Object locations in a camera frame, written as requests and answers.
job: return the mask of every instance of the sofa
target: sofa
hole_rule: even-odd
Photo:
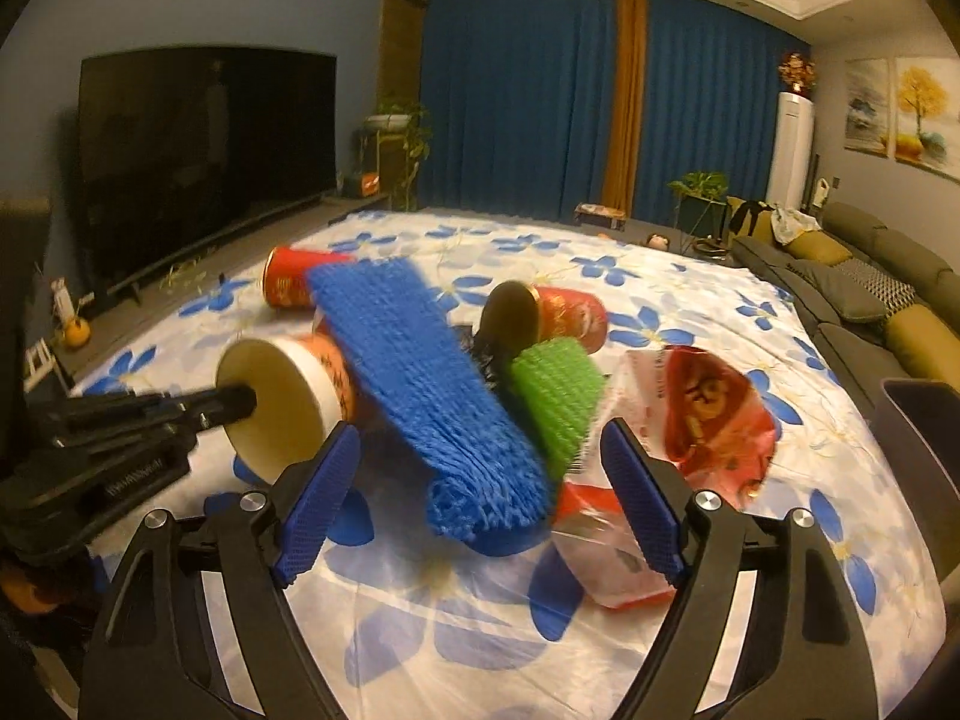
[[[880,402],[883,379],[939,379],[960,389],[960,275],[937,254],[854,206],[831,202],[820,223],[822,231],[803,233],[782,247],[765,220],[751,235],[731,234],[731,254],[793,295],[814,346],[865,418]],[[851,314],[836,293],[850,286],[844,271],[861,269],[854,258],[904,282],[904,288],[911,285],[913,305],[868,322]]]

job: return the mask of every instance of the blue gripper pad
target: blue gripper pad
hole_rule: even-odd
[[[328,449],[325,445],[320,451],[326,451],[326,456],[280,525],[280,558],[274,563],[274,577],[281,587],[317,561],[360,463],[360,434],[346,425],[334,445]]]
[[[615,422],[608,422],[600,435],[600,461],[647,565],[677,586],[686,570],[680,556],[680,523]]]
[[[469,541],[543,519],[544,467],[413,263],[323,265],[306,279],[360,385],[435,471],[426,506],[433,531]]]

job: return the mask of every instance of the floral tablecloth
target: floral tablecloth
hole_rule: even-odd
[[[740,269],[533,225],[358,213],[309,235],[307,248],[408,256],[450,322],[479,322],[500,281],[586,290],[611,318],[593,358],[609,371],[629,347],[692,343],[742,370],[774,415],[778,447],[752,511],[812,509],[843,565],[870,644],[884,713],[944,638],[933,565],[885,459],[800,326],[789,295]],[[85,391],[210,386],[243,334],[309,330],[309,312],[275,312],[253,266],[198,295],[82,383]],[[664,617],[662,605],[610,611],[584,597],[545,528],[509,542],[462,544],[424,522],[428,471],[389,430],[364,437],[354,489],[315,567],[287,590],[318,665],[352,718],[535,720],[609,717]],[[143,514],[203,512],[224,491],[261,484],[223,431],[200,437],[191,474],[93,545],[108,570]],[[223,586],[205,577],[234,699],[258,708],[227,619]],[[741,581],[702,707],[726,696],[750,607]]]

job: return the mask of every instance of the black television screen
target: black television screen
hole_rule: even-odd
[[[334,56],[170,47],[83,60],[74,217],[98,286],[336,186]]]

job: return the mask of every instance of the brown curtain panel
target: brown curtain panel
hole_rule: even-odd
[[[603,204],[630,217],[640,157],[643,74],[647,55],[647,0],[616,0],[616,75]]]

